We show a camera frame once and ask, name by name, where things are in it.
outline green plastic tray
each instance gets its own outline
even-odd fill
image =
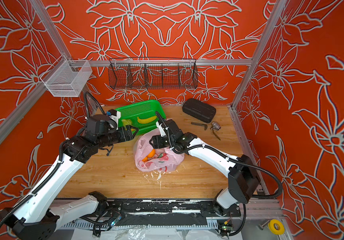
[[[161,108],[161,105],[156,100],[147,100],[140,103],[134,103],[128,106],[116,108],[117,111],[121,112],[121,118],[119,119],[119,127],[123,126],[121,119],[130,119],[132,121],[132,126],[138,127],[139,132],[137,135],[142,135],[144,133],[150,132],[156,128],[157,118],[146,124],[141,124],[137,121],[137,117],[141,119],[150,118],[155,116],[155,111],[158,111],[160,115],[165,118],[165,113]]]

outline red patterned wallpaper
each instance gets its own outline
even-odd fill
[[[0,145],[0,211],[27,194],[53,164],[60,142],[85,123],[79,98],[55,98],[50,92],[38,100]],[[16,237],[5,225],[0,240]]]
[[[59,56],[28,1],[0,1],[0,124]]]
[[[0,124],[60,56],[26,0],[0,1]],[[83,125],[79,98],[46,92],[0,145],[0,210],[13,206],[58,155],[58,145]],[[5,226],[0,239],[16,239]]]
[[[344,239],[344,0],[288,1],[237,113],[295,239]]]
[[[89,0],[74,4],[43,0],[71,55],[81,60],[147,56],[251,58],[274,2]],[[148,99],[180,104],[192,97],[211,104],[229,104],[246,66],[198,70],[196,90],[113,90],[108,86],[108,71],[104,67],[94,70],[88,86],[104,104]]]

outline toy banana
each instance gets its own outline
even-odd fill
[[[146,118],[146,119],[141,119],[141,118],[137,117],[137,121],[141,124],[146,124],[146,123],[150,123],[150,122],[154,121],[156,118],[157,118],[156,116]]]

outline black cable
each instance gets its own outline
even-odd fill
[[[85,112],[87,114],[87,118],[90,116],[89,108],[88,108],[88,101],[87,101],[87,95],[91,97],[91,99],[98,105],[100,111],[102,114],[105,114],[104,109],[101,107],[99,101],[89,92],[84,92],[84,106],[85,106]]]
[[[246,219],[246,209],[245,209],[245,204],[243,204],[243,209],[244,209],[244,213],[243,213],[243,221],[242,224],[240,225],[240,227],[233,233],[230,233],[229,236],[235,236],[237,233],[241,232],[243,229],[243,226],[245,224],[245,219]]]
[[[162,116],[156,111],[155,112],[156,116],[160,119],[160,121],[164,124],[165,128],[167,128],[167,125],[165,124],[165,121],[164,119],[162,118]],[[194,145],[192,147],[188,147],[187,149],[183,150],[183,151],[177,151],[172,143],[171,143],[171,138],[170,138],[170,133],[169,133],[169,129],[166,129],[166,134],[167,134],[167,140],[168,140],[168,144],[170,146],[170,148],[172,149],[172,151],[174,151],[174,153],[176,154],[182,154],[182,153],[185,153],[185,152],[188,152],[192,149],[195,149],[195,148],[198,148],[198,147],[204,147],[204,148],[207,148],[209,150],[212,150],[214,151],[215,153],[217,153],[218,155],[222,156],[223,158],[227,158],[228,156],[225,155],[224,153],[222,153],[221,151],[217,150],[216,148],[212,147],[212,146],[209,146],[209,145]],[[258,166],[254,166],[254,165],[249,165],[249,164],[246,164],[242,161],[237,161],[235,159],[232,159],[232,158],[229,158],[228,161],[230,162],[233,162],[234,164],[238,164],[238,165],[241,165],[241,166],[244,166],[244,167],[251,167],[251,168],[254,168],[256,170],[259,170],[265,174],[267,174],[268,176],[272,177],[277,185],[278,185],[278,189],[276,190],[276,192],[274,194],[270,194],[270,195],[255,195],[253,194],[252,197],[254,198],[258,198],[258,199],[272,199],[272,198],[277,198],[278,196],[281,195],[281,193],[283,192],[283,185],[280,181],[280,179],[278,177],[276,177],[273,173],[271,173],[270,171],[268,170],[265,170],[264,168],[262,167],[258,167]]]
[[[80,134],[82,134],[84,132],[86,127],[87,127],[87,122],[85,122],[85,127],[82,127],[79,129],[79,131],[76,133],[76,136],[80,136]]]
[[[102,212],[102,213],[98,216],[98,218],[96,218],[96,222],[97,222],[102,216],[104,216],[105,214],[107,214],[107,212],[108,212],[109,210],[112,211],[112,214],[111,214],[111,217],[108,219],[108,222],[112,221],[112,219],[113,219],[113,217],[114,217],[114,213],[113,213],[113,208],[110,207],[110,208],[106,209],[104,212]],[[100,224],[98,225],[98,226],[99,226],[99,233],[96,232],[96,226],[97,226],[97,224],[93,224],[93,234],[94,234],[95,236],[97,236],[97,237],[100,237],[101,226],[102,226],[102,225],[100,225]]]
[[[108,148],[100,148],[100,150],[107,150],[107,151],[108,151],[108,152],[107,152],[107,156],[109,156],[109,155],[111,154],[112,149],[113,149],[113,145],[112,145],[112,147],[111,147],[111,150],[109,150]]]
[[[177,152],[177,151],[175,152],[175,149],[173,149],[173,151],[175,153],[177,153],[177,154],[181,154],[181,153],[188,152],[188,151],[190,151],[190,150],[192,150],[194,148],[199,148],[199,147],[203,147],[203,145],[194,145],[194,146],[188,147],[187,149],[185,149],[183,151],[180,151],[180,152]],[[222,153],[221,151],[217,150],[216,148],[214,148],[212,146],[204,145],[204,148],[207,148],[209,150],[214,151],[215,153],[217,153],[218,155],[222,156],[223,158],[227,158],[228,157],[227,155],[225,155],[224,153]],[[238,164],[238,165],[244,166],[244,167],[251,167],[251,168],[257,169],[257,170],[267,174],[268,176],[272,177],[276,181],[276,183],[278,185],[278,189],[276,190],[276,192],[274,194],[270,194],[270,195],[255,195],[255,194],[253,194],[252,197],[258,198],[258,199],[273,199],[273,198],[277,198],[278,196],[280,196],[281,193],[283,192],[283,185],[282,185],[281,181],[279,180],[278,177],[276,177],[270,171],[265,170],[262,167],[258,167],[258,166],[255,166],[255,165],[249,165],[249,164],[246,164],[246,163],[244,163],[242,161],[234,160],[232,158],[229,158],[228,161],[233,162],[234,164]]]
[[[109,221],[109,220],[105,220],[104,222],[96,222],[96,221],[94,221],[94,220],[92,220],[92,219],[89,219],[89,218],[87,218],[87,217],[80,217],[80,218],[83,219],[83,220],[86,220],[87,222],[90,222],[90,223],[92,223],[92,224],[96,224],[96,225],[98,225],[98,226],[105,225],[105,224],[107,224],[108,221]]]
[[[59,159],[63,160],[63,144],[65,143],[62,142],[59,146]],[[6,222],[6,220],[8,218],[10,218],[12,216],[12,214],[19,209],[22,205],[24,205],[28,200],[30,200],[34,195],[36,195],[38,193],[38,191],[40,191],[40,189],[42,189],[44,187],[44,185],[54,176],[54,174],[56,173],[56,171],[59,169],[61,163],[58,162],[56,164],[56,166],[54,167],[54,169],[50,172],[50,174],[43,180],[43,182],[40,183],[40,185],[38,185],[30,195],[25,196],[25,198],[23,200],[21,200],[20,202],[18,202],[11,210],[9,213],[7,213],[5,215],[5,217],[3,217],[3,219],[0,221],[0,228],[3,226],[3,224]]]

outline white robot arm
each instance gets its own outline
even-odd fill
[[[106,206],[107,198],[98,192],[92,192],[70,204],[49,208],[68,180],[98,149],[135,137],[138,132],[136,127],[118,128],[120,113],[113,109],[109,112],[112,114],[110,117],[95,115],[88,118],[82,136],[77,134],[60,145],[58,158],[36,186],[13,208],[4,209],[0,213],[0,227],[8,225],[22,240],[46,240],[64,224]],[[190,132],[183,134],[173,120],[165,121],[158,112],[156,115],[159,117],[157,127],[160,135],[153,136],[150,140],[153,148],[170,147],[178,154],[187,152],[215,167],[228,178],[228,188],[219,192],[213,200],[213,209],[219,215],[227,213],[227,209],[233,204],[246,204],[251,197],[256,197],[253,193],[260,181],[256,170],[273,176],[279,184],[276,193],[266,198],[281,194],[280,180],[272,173],[254,166],[249,157],[237,157],[222,152]]]

